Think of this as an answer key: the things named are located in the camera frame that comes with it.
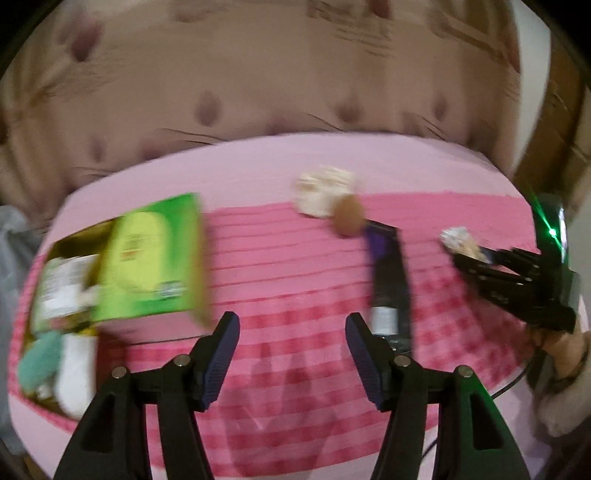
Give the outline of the right hand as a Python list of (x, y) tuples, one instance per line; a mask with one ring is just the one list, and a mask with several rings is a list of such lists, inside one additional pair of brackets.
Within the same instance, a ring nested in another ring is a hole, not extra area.
[(530, 338), (537, 348), (552, 358), (555, 380), (572, 379), (578, 376), (590, 348), (589, 331), (583, 331), (580, 324), (575, 326), (572, 333), (531, 327)]

